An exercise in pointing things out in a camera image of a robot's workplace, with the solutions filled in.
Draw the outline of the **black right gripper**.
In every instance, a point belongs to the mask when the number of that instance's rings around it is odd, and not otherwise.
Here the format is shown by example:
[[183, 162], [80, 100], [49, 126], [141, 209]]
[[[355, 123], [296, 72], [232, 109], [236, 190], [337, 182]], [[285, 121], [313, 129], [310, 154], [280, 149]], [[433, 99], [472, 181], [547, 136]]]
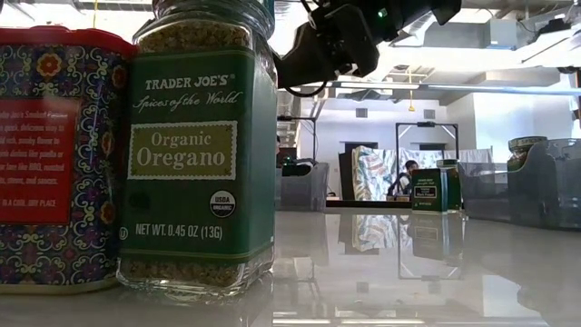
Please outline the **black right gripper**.
[[291, 50], [277, 57], [278, 86], [327, 83], [348, 73], [365, 76], [376, 70], [378, 60], [363, 8], [319, 7], [296, 29]]

